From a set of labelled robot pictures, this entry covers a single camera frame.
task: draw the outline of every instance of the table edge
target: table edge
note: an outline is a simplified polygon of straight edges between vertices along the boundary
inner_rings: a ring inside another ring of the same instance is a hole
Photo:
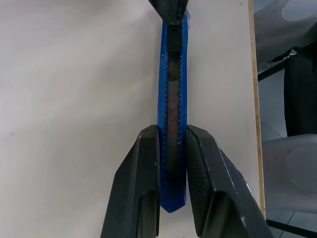
[[[252,78],[253,78],[254,104],[255,104],[255,114],[256,114],[256,127],[257,127],[259,185],[260,185],[260,210],[261,210],[261,212],[262,212],[262,214],[263,214],[263,216],[265,218],[264,179],[263,179],[263,160],[262,160],[262,141],[261,141],[261,122],[260,122],[257,58],[256,58],[256,48],[255,48],[253,0],[248,0],[248,6],[249,6],[251,58],[252,58],[251,59],[252,60]]]

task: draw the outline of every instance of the floor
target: floor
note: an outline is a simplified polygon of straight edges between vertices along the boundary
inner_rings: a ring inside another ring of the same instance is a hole
[[[259,82],[262,142],[286,137],[284,119],[284,71]],[[317,232],[317,214],[278,211],[266,207],[266,218]],[[271,228],[274,238],[300,238]]]

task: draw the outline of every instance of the gray chair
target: gray chair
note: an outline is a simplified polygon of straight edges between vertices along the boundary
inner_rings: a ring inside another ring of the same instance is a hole
[[[265,203],[270,208],[317,213],[317,135],[263,143]]]

